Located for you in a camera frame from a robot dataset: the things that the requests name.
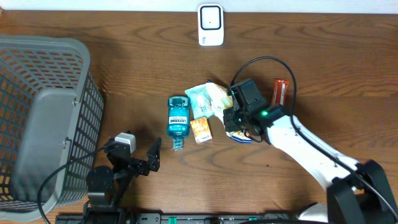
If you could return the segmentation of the yellow snack bag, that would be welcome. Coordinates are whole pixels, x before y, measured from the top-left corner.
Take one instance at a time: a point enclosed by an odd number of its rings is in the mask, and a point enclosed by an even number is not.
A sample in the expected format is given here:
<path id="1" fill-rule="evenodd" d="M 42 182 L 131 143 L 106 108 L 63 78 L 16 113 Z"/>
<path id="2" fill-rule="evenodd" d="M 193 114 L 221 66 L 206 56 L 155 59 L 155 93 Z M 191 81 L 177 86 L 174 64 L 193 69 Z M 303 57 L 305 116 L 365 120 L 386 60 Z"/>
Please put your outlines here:
<path id="1" fill-rule="evenodd" d="M 228 96 L 228 91 L 225 87 L 217 85 L 210 80 L 206 81 L 205 86 L 210 97 L 213 113 L 224 126 L 223 112 L 225 109 L 233 107 L 232 97 Z M 238 143 L 252 144 L 252 140 L 247 138 L 243 131 L 226 132 L 226 135 Z"/>

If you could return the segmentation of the red orange snack bar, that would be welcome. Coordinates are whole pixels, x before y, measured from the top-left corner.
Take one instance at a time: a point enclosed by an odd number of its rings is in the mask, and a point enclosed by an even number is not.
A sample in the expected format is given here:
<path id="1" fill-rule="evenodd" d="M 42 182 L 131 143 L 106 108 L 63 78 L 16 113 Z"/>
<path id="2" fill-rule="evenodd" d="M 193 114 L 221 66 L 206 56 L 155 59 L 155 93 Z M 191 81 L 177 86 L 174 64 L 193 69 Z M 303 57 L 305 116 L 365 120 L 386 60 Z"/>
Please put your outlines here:
<path id="1" fill-rule="evenodd" d="M 282 106 L 285 105 L 288 85 L 289 85 L 288 80 L 275 79 L 274 90 L 271 99 L 272 105 L 278 105 L 278 104 Z"/>

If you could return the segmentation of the pale teal snack packet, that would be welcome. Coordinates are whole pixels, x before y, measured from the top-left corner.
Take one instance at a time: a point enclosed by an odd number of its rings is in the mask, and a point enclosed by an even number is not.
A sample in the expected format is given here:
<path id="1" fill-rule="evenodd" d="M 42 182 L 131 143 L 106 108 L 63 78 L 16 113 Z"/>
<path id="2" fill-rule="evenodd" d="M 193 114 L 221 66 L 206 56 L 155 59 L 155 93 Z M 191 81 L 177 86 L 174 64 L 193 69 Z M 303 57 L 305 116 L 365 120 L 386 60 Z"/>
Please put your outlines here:
<path id="1" fill-rule="evenodd" d="M 211 98 L 205 84 L 189 88 L 185 90 L 185 94 L 190 99 L 194 119 L 209 118 L 214 115 Z"/>

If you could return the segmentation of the teal mouthwash bottle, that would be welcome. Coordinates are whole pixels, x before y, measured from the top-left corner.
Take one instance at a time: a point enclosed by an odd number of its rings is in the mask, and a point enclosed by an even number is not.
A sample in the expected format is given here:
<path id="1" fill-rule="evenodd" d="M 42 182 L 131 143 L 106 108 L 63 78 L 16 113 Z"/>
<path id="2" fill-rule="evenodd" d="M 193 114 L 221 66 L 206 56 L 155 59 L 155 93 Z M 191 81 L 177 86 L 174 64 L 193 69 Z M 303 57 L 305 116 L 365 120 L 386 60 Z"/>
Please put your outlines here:
<path id="1" fill-rule="evenodd" d="M 190 99 L 187 96 L 172 96 L 167 101 L 169 117 L 167 135 L 172 139 L 172 150 L 181 151 L 183 140 L 190 133 Z"/>

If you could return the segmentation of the small orange snack packet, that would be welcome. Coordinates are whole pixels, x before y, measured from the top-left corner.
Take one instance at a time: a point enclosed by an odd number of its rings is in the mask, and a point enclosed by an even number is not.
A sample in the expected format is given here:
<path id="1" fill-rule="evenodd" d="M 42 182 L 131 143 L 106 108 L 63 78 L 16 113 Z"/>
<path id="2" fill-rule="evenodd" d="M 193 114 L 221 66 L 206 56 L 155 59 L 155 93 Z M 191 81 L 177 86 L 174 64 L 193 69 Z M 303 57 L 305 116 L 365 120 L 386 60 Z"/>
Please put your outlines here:
<path id="1" fill-rule="evenodd" d="M 210 127 L 206 117 L 194 119 L 190 122 L 196 143 L 203 143 L 212 139 Z"/>

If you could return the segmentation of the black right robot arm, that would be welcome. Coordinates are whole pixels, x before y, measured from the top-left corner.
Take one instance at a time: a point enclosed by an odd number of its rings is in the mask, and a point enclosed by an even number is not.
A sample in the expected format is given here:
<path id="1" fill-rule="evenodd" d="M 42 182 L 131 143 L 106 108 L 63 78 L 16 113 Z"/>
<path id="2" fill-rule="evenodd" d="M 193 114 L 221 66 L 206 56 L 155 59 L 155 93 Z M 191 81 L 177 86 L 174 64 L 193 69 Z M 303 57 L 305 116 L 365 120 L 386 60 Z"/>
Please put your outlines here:
<path id="1" fill-rule="evenodd" d="M 296 222 L 397 223 L 396 201 L 377 162 L 362 164 L 340 153 L 283 105 L 270 105 L 252 79 L 232 83 L 228 93 L 233 107 L 224 110 L 225 129 L 285 152 L 326 191 L 326 204 L 306 208 Z"/>

